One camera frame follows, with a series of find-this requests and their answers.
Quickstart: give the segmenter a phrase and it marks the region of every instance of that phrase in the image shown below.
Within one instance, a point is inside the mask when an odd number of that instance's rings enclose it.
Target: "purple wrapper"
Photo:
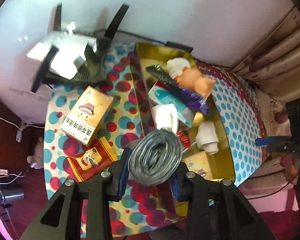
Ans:
[[[186,106],[188,106],[193,112],[200,112],[205,115],[208,114],[208,103],[205,98],[184,87],[180,87],[180,90],[182,101],[186,104]]]

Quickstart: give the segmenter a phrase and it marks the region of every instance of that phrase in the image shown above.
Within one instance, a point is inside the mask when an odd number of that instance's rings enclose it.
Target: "cardboard box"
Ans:
[[[113,97],[89,86],[61,125],[61,130],[89,146],[105,120]]]

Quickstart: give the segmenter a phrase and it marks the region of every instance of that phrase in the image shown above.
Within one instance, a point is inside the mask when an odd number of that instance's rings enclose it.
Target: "red polka dot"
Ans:
[[[109,92],[113,89],[113,84],[111,82],[102,81],[99,84],[99,89],[103,93]]]
[[[119,220],[111,221],[110,223],[113,235],[121,235],[126,230],[125,224]]]
[[[131,74],[130,73],[126,73],[126,74],[124,74],[124,79],[125,80],[132,80],[132,76],[131,76]]]
[[[62,183],[60,181],[59,178],[57,177],[53,177],[50,180],[50,186],[54,189],[54,190],[58,190],[61,187]]]
[[[117,130],[117,125],[114,122],[107,123],[106,129],[109,132],[114,132],[115,130]]]
[[[128,128],[129,130],[134,129],[134,123],[133,123],[133,122],[128,122],[128,123],[127,123],[127,128]]]
[[[131,107],[131,108],[129,109],[129,112],[130,112],[131,114],[136,114],[136,113],[137,113],[137,109],[134,108],[134,107]]]
[[[116,81],[119,79],[119,74],[115,71],[111,71],[107,74],[107,78],[111,81]]]
[[[121,60],[120,60],[120,63],[123,64],[123,65],[128,65],[130,62],[130,58],[128,57],[123,57]]]
[[[120,81],[116,86],[115,89],[120,91],[120,92],[127,92],[131,89],[131,86],[128,82],[126,81]]]
[[[152,119],[148,121],[148,125],[149,125],[150,127],[154,127],[154,122],[153,122]]]
[[[56,165],[55,163],[50,163],[50,168],[51,168],[51,169],[54,170],[56,167],[57,167],[57,165]]]
[[[143,81],[137,82],[137,88],[138,88],[138,90],[146,91],[145,84],[143,83]]]
[[[63,152],[68,156],[75,156],[79,151],[79,142],[73,138],[68,138],[63,143]]]
[[[126,66],[124,66],[124,65],[115,64],[113,66],[113,70],[118,71],[118,72],[122,72],[125,69],[126,69]]]

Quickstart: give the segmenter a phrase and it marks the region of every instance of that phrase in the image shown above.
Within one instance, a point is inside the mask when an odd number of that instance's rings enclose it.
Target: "plush toy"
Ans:
[[[213,90],[215,81],[203,77],[201,72],[195,67],[184,67],[181,76],[174,78],[179,86],[196,92],[200,96],[207,98]]]
[[[43,168],[43,139],[41,137],[39,137],[38,142],[34,147],[33,155],[28,156],[27,162],[30,164],[31,168]]]

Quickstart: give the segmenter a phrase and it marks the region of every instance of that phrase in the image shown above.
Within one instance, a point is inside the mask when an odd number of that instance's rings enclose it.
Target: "orange toy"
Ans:
[[[207,98],[213,90],[215,81],[203,77],[201,72],[195,67],[184,67],[181,76],[174,78],[179,86],[196,92],[200,96]]]

